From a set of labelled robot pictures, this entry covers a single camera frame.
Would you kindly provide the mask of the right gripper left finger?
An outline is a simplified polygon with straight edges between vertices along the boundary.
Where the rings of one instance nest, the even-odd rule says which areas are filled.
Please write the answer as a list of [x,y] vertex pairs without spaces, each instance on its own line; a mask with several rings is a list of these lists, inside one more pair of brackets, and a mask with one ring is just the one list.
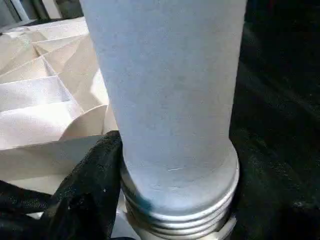
[[54,194],[0,183],[3,240],[109,240],[120,195],[117,130],[92,147]]

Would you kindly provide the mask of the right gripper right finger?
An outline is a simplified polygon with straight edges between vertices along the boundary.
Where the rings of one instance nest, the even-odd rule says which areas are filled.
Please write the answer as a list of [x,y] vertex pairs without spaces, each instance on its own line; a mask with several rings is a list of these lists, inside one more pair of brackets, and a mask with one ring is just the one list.
[[293,171],[251,140],[234,145],[240,161],[233,240],[318,240],[320,205]]

